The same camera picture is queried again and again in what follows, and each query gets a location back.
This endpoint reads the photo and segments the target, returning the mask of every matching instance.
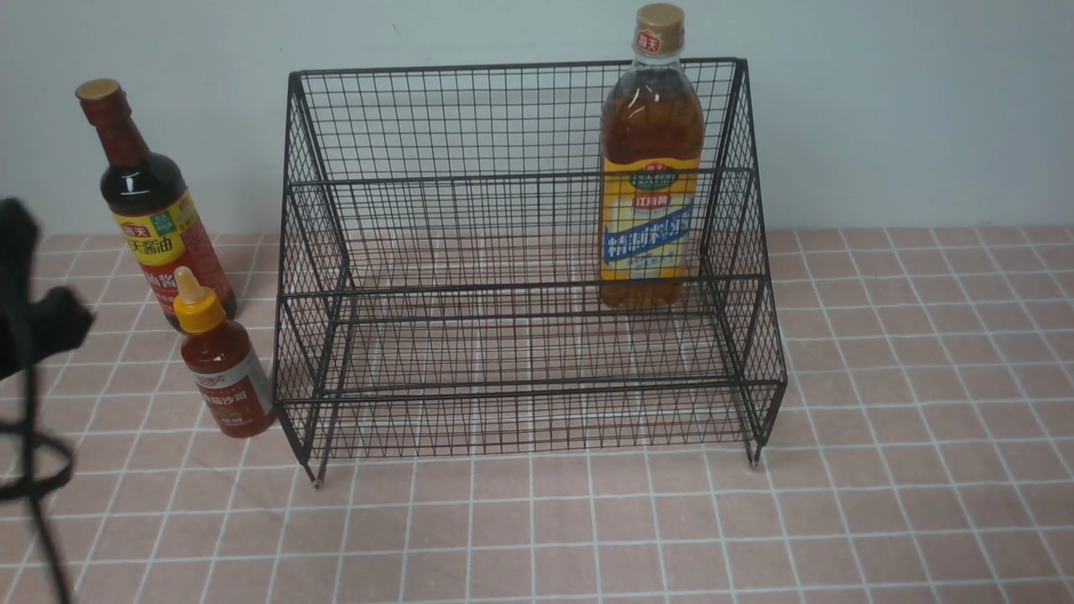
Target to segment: wire shelf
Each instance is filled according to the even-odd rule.
[[[742,441],[787,384],[746,63],[707,118],[683,296],[601,304],[599,117],[627,62],[291,74],[275,404],[336,457]]]

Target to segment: oil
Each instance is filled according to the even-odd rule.
[[[600,155],[600,299],[610,307],[669,305],[682,298],[705,117],[679,62],[681,9],[638,11],[636,57],[605,100]]]

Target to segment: bottle cap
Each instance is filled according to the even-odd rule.
[[[682,52],[686,14],[674,4],[645,4],[638,10],[634,49],[649,57],[671,57]]]
[[[179,294],[173,307],[179,327],[187,333],[205,333],[228,319],[216,293],[198,283],[193,271],[186,267],[175,269],[175,285]]]
[[[74,91],[83,113],[93,126],[105,126],[107,121],[125,118],[131,114],[127,92],[115,80],[90,80]]]

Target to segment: yellow nozzle cap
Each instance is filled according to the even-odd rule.
[[[179,294],[172,306],[179,327],[187,333],[205,333],[228,319],[216,293],[198,283],[193,271],[186,267],[175,269],[175,285]]]

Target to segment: yellow label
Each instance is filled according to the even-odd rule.
[[[686,239],[701,160],[605,160],[600,222],[600,276],[605,279],[685,275]]]
[[[198,222],[198,210],[186,190],[175,203],[156,214],[114,217],[139,264],[163,267],[187,250],[183,233]]]

